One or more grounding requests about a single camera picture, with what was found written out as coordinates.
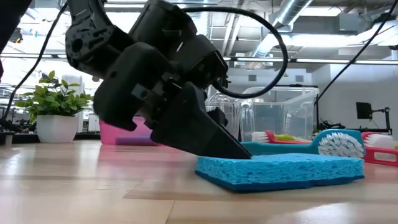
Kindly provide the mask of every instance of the white bristles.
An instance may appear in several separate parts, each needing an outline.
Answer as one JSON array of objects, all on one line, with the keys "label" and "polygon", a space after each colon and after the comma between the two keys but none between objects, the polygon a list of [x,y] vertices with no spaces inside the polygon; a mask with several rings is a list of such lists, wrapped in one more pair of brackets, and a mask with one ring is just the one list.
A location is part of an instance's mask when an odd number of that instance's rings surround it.
[{"label": "white bristles", "polygon": [[318,146],[319,154],[331,156],[357,157],[365,155],[363,145],[345,133],[331,133],[322,138]]},{"label": "white bristles", "polygon": [[268,143],[268,135],[265,132],[255,131],[251,134],[251,141]]},{"label": "white bristles", "polygon": [[394,138],[383,134],[370,134],[363,139],[365,146],[381,147],[385,149],[393,149],[395,147]]}]

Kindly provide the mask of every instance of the blue sponge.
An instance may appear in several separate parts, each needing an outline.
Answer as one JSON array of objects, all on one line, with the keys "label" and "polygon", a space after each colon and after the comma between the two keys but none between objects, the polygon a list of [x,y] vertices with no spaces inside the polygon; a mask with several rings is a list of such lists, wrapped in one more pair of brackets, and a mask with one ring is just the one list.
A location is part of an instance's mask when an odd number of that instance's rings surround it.
[{"label": "blue sponge", "polygon": [[252,159],[199,157],[196,174],[242,192],[306,189],[364,178],[362,159],[314,154],[277,154]]}]

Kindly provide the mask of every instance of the wooden table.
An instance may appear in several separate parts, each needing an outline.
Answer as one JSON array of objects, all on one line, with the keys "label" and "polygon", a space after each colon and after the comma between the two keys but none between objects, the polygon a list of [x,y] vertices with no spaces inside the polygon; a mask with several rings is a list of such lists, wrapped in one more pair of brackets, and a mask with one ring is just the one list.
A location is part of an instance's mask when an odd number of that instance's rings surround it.
[{"label": "wooden table", "polygon": [[0,223],[398,223],[398,168],[366,165],[349,185],[232,194],[195,157],[99,141],[0,149]]}]

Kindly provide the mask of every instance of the white pot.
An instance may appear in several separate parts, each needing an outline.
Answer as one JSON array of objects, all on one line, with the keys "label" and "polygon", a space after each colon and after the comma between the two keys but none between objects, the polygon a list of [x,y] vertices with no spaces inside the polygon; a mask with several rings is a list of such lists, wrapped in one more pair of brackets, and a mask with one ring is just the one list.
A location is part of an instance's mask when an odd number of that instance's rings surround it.
[{"label": "white pot", "polygon": [[38,115],[37,135],[40,142],[69,143],[75,138],[78,118],[74,116]]}]

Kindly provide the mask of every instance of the potted plant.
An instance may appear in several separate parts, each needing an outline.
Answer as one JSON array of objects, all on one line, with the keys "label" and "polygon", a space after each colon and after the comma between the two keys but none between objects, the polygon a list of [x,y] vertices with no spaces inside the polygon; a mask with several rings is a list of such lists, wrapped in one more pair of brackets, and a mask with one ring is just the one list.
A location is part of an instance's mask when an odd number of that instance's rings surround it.
[{"label": "potted plant", "polygon": [[27,100],[16,102],[16,106],[26,108],[31,114],[30,121],[37,122],[37,135],[41,142],[72,142],[78,129],[78,118],[75,114],[83,111],[92,100],[90,95],[75,94],[65,80],[59,82],[54,78],[55,72],[49,73],[47,79],[41,79],[35,91],[25,93]]}]

